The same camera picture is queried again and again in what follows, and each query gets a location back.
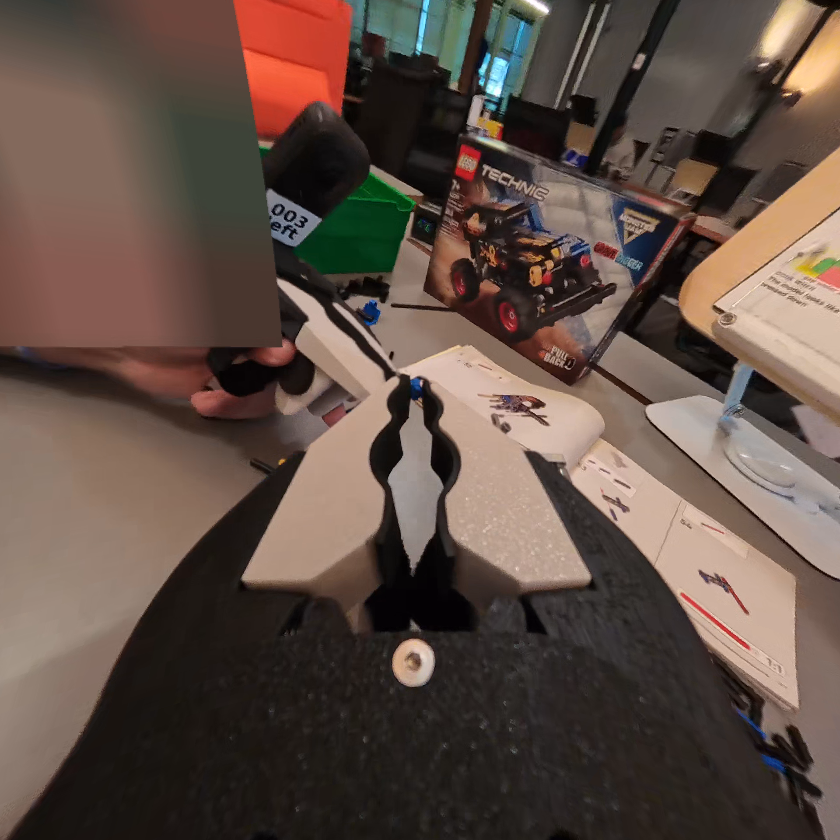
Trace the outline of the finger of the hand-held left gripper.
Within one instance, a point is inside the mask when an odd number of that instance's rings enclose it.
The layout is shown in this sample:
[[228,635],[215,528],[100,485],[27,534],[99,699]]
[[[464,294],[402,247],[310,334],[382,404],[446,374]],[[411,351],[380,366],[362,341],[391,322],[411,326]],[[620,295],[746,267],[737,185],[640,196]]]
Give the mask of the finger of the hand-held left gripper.
[[309,315],[296,349],[357,401],[397,377],[378,339],[355,315]]
[[360,319],[353,310],[345,305],[330,283],[327,290],[308,284],[299,288],[292,283],[290,284],[290,300],[303,315],[301,327],[309,315],[355,315]]

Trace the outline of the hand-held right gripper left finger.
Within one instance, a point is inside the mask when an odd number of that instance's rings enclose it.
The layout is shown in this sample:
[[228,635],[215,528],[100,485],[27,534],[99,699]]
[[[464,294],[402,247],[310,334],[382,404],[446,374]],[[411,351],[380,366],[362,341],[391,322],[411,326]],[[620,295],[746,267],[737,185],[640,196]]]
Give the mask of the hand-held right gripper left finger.
[[248,592],[365,607],[375,631],[409,629],[411,566],[388,480],[411,403],[397,375],[309,446],[242,574]]

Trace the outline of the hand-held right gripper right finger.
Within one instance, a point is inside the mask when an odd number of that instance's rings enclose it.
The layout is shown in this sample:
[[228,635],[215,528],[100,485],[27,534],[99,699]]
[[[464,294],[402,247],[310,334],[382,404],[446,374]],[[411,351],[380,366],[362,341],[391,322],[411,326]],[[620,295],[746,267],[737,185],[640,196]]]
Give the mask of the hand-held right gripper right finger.
[[592,573],[536,469],[549,463],[438,383],[423,380],[422,402],[442,489],[421,599],[438,609],[459,597],[484,612],[501,597],[586,588]]

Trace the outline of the pile of small lego pins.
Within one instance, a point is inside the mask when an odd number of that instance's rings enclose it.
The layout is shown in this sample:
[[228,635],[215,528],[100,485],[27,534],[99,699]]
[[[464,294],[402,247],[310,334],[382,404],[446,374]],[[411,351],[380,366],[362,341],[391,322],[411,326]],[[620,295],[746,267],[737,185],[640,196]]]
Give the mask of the pile of small lego pins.
[[711,661],[722,679],[730,705],[742,722],[763,765],[771,771],[780,790],[802,814],[812,838],[826,835],[817,805],[823,790],[810,779],[814,760],[800,730],[791,724],[784,734],[771,732],[763,725],[764,698],[716,654]]

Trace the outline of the spread of black lego parts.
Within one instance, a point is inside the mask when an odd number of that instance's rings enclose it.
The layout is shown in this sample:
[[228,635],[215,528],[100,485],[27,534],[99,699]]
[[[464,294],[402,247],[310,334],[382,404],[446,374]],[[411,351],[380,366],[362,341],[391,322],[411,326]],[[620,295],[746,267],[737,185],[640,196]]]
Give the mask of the spread of black lego parts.
[[339,296],[348,305],[356,298],[363,299],[362,304],[352,310],[368,327],[378,323],[390,294],[391,286],[383,279],[383,276],[363,276],[360,279],[352,279],[339,289]]

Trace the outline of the lego instruction booklet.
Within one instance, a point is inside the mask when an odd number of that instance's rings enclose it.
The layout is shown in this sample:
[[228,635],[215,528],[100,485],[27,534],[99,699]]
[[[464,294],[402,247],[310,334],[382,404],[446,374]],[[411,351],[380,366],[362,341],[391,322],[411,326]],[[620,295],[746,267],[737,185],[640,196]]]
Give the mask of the lego instruction booklet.
[[582,399],[528,383],[471,346],[402,373],[443,386],[520,446],[564,460],[570,478],[663,577],[711,652],[765,697],[800,708],[794,576],[602,440]]

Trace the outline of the lego set box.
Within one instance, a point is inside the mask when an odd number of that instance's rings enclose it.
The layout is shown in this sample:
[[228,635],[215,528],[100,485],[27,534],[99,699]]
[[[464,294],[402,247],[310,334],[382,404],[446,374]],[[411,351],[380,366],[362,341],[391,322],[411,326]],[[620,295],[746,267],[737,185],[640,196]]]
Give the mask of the lego set box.
[[424,291],[573,385],[695,218],[668,198],[463,133]]

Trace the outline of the person's left hand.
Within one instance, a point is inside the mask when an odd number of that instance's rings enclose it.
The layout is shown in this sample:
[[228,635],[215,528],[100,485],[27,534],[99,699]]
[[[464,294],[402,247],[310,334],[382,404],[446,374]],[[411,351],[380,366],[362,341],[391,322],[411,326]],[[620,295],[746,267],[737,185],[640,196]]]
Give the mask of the person's left hand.
[[188,400],[202,417],[246,420],[277,411],[270,386],[244,397],[211,387],[206,348],[36,348],[39,360],[106,375],[153,397]]

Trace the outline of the green plastic bin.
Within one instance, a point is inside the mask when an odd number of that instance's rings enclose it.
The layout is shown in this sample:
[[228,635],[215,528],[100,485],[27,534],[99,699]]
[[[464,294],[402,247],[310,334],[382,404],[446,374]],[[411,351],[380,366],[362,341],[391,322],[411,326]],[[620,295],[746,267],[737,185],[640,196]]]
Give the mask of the green plastic bin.
[[414,204],[370,173],[363,145],[283,137],[259,154],[278,277],[393,269]]

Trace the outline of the orange plastic bin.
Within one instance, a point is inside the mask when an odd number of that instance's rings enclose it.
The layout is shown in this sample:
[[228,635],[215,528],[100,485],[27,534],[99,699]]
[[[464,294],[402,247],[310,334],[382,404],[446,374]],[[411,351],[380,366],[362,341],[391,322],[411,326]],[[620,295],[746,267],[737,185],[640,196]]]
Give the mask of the orange plastic bin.
[[235,1],[257,136],[284,133],[312,102],[341,113],[352,8],[341,1]]

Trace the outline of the instruction sheet on stand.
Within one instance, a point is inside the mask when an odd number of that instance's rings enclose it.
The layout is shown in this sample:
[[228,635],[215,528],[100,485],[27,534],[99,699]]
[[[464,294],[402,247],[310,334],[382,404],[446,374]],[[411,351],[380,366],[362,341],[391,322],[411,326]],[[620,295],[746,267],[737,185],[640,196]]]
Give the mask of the instruction sheet on stand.
[[715,302],[838,210],[839,151],[794,184],[768,209],[694,269],[679,294],[689,326],[833,423],[839,420],[839,358],[808,359],[781,337],[757,327],[741,336],[735,317]]

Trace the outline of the printed instruction sheet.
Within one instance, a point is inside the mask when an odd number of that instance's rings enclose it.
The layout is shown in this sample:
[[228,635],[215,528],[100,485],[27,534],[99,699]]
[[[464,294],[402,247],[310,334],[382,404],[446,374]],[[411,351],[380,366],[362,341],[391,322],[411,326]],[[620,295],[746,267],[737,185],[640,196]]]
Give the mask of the printed instruction sheet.
[[835,210],[714,304],[741,336],[757,327],[803,350],[839,358],[839,211]]

